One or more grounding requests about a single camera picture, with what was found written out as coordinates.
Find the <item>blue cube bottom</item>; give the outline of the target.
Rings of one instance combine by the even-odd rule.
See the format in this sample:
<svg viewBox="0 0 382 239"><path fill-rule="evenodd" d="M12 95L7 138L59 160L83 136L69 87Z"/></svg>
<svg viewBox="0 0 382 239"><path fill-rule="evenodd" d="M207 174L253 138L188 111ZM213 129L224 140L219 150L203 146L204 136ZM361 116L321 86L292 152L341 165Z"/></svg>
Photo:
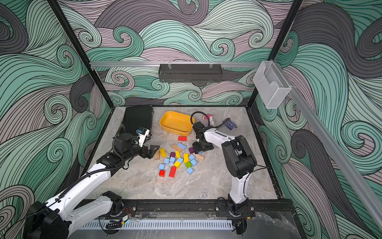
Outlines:
<svg viewBox="0 0 382 239"><path fill-rule="evenodd" d="M188 173L189 175L191 175L193 172L194 172L194 170L193 170L191 167L187 169L187 173Z"/></svg>

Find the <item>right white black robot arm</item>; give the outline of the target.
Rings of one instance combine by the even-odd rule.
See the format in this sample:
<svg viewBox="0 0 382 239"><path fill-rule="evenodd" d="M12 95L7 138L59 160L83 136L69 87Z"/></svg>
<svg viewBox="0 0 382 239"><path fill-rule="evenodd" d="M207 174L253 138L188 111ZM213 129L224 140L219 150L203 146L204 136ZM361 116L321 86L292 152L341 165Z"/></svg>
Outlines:
<svg viewBox="0 0 382 239"><path fill-rule="evenodd" d="M222 150L226 167L232 176L227 206L232 215L242 215L249 202L246 195L247 181L257 166L250 145L242 135L230 136L211 125L204 126L201 122L192 125L197 139L193 143L194 151L210 151L215 146Z"/></svg>

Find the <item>natural wood block left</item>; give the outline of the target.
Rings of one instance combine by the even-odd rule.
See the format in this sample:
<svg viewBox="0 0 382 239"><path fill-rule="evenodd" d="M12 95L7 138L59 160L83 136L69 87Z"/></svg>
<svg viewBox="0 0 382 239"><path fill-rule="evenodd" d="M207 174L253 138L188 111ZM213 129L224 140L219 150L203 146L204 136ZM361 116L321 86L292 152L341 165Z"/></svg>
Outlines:
<svg viewBox="0 0 382 239"><path fill-rule="evenodd" d="M156 153L154 154L154 159L155 160L159 160L160 159L160 152L159 151L156 151Z"/></svg>

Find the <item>yellow block left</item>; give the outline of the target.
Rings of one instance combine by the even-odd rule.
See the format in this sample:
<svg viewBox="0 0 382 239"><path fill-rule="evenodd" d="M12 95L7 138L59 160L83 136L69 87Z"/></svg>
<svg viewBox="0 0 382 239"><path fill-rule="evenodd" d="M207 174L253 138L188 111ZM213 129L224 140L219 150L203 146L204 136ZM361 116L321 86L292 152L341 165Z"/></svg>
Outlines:
<svg viewBox="0 0 382 239"><path fill-rule="evenodd" d="M160 154L161 154L162 158L166 158L166 156L167 156L166 151L163 148L160 149Z"/></svg>

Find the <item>natural wood long block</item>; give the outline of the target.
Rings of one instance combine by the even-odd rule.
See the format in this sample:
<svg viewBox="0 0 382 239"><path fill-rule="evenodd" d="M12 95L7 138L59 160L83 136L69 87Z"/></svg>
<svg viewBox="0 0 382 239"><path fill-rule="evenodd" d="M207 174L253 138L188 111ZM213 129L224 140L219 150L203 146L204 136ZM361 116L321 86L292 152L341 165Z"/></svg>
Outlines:
<svg viewBox="0 0 382 239"><path fill-rule="evenodd" d="M205 160L205 157L202 156L202 155L200 155L200 154L195 154L195 153L194 153L194 156L195 156L197 159L199 159L199 160L202 160L202 161Z"/></svg>

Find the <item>blue long block top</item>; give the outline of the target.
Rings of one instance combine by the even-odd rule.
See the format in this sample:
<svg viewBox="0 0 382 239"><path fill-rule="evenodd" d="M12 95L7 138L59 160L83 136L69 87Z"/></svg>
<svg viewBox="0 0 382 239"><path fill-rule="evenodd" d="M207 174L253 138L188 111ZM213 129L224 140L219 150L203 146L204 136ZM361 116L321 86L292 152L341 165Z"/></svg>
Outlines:
<svg viewBox="0 0 382 239"><path fill-rule="evenodd" d="M185 150L187 148L186 145L184 145L184 144L182 144L180 142L177 144L177 147L181 148L182 150Z"/></svg>

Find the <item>yellow long block centre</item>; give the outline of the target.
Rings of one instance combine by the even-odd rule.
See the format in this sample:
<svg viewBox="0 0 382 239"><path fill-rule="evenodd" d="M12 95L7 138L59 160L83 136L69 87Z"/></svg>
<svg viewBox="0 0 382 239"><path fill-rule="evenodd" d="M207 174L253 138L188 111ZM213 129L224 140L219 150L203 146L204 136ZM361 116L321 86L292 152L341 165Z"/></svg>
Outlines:
<svg viewBox="0 0 382 239"><path fill-rule="evenodd" d="M188 153L184 153L183 154L183 163L186 164L187 162L189 162L189 154Z"/></svg>

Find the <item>natural wood block top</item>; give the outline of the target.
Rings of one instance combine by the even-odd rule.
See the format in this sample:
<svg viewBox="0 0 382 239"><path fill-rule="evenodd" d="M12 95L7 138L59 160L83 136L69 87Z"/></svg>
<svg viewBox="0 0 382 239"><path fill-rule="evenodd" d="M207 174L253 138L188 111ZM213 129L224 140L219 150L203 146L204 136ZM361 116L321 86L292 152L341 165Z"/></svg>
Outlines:
<svg viewBox="0 0 382 239"><path fill-rule="evenodd" d="M179 152L182 152L182 151L183 151L182 148L178 147L178 146L175 145L175 144L172 145L172 149L173 149L174 151L179 151Z"/></svg>

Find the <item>pink white small toy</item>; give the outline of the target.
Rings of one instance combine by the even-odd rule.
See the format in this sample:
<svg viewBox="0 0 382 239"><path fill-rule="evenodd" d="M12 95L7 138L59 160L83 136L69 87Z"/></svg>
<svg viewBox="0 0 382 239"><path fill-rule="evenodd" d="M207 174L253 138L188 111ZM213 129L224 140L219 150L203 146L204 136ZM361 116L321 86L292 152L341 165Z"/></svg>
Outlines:
<svg viewBox="0 0 382 239"><path fill-rule="evenodd" d="M210 123L210 126L215 126L213 115L203 115L203 119Z"/></svg>

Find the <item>red long block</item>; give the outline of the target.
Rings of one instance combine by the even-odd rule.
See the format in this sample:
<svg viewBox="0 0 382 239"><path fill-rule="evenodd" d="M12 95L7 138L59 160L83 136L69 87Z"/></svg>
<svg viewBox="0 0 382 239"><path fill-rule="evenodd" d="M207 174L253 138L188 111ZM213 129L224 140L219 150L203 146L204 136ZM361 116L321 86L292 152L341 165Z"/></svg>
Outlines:
<svg viewBox="0 0 382 239"><path fill-rule="evenodd" d="M170 170L170 173L169 173L169 177L170 178L174 178L175 177L176 170L177 170L177 168L175 166L171 167L171 170Z"/></svg>

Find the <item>dark blue small card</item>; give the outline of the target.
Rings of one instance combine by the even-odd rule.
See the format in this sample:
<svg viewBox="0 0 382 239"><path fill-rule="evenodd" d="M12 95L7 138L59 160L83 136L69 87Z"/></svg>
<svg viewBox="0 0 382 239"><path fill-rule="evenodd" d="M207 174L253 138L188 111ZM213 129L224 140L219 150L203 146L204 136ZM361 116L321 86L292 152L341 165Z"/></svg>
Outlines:
<svg viewBox="0 0 382 239"><path fill-rule="evenodd" d="M234 128L237 128L237 124L234 123L230 118L226 118L223 121L223 125L226 126L230 130L233 130Z"/></svg>

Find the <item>black hard case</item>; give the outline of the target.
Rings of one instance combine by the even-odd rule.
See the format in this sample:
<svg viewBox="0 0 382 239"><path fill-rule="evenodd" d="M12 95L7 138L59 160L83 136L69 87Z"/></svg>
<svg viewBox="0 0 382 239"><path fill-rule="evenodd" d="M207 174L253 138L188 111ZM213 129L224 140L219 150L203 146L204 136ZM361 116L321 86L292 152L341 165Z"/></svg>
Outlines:
<svg viewBox="0 0 382 239"><path fill-rule="evenodd" d="M152 129L153 120L152 106L131 106L125 108L124 117L122 120L123 133L130 133L137 136L136 131L140 128Z"/></svg>

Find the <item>black front rail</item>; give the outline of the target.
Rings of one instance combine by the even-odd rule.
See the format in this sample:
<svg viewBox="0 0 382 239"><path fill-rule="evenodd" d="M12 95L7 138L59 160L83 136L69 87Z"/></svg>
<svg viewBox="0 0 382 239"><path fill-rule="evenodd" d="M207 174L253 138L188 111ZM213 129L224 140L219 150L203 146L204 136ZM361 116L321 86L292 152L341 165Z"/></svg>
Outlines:
<svg viewBox="0 0 382 239"><path fill-rule="evenodd" d="M217 217L252 217L257 212L293 212L291 200L247 200L242 206L234 208L223 199L196 200L137 200L123 199L125 207L134 214L143 213L208 213Z"/></svg>

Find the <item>black wall shelf tray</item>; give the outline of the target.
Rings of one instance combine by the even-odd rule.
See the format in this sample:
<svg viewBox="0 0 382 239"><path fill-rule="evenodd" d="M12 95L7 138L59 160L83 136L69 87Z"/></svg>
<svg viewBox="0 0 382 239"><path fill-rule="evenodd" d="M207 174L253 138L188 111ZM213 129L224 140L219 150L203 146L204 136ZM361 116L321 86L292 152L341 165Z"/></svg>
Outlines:
<svg viewBox="0 0 382 239"><path fill-rule="evenodd" d="M163 83L214 83L223 77L220 64L161 64L158 74Z"/></svg>

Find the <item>clear acrylic wall holder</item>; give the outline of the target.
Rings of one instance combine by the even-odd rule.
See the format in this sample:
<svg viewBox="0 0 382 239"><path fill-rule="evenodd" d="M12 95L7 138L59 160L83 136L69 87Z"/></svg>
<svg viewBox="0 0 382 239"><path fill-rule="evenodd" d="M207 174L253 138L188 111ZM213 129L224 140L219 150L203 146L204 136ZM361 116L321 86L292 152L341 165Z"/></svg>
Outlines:
<svg viewBox="0 0 382 239"><path fill-rule="evenodd" d="M262 61L253 82L267 109L277 109L291 90L281 65L274 61Z"/></svg>

